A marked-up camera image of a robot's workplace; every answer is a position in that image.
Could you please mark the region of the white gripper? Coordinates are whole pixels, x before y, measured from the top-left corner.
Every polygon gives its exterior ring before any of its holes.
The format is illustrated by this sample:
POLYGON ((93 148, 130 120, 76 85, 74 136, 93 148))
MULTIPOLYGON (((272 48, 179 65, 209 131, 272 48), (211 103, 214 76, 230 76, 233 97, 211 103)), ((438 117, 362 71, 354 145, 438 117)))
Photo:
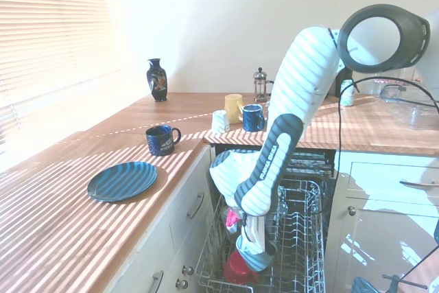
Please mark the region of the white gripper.
POLYGON ((265 218, 246 215, 237 240, 240 253, 258 255, 265 252, 265 218))

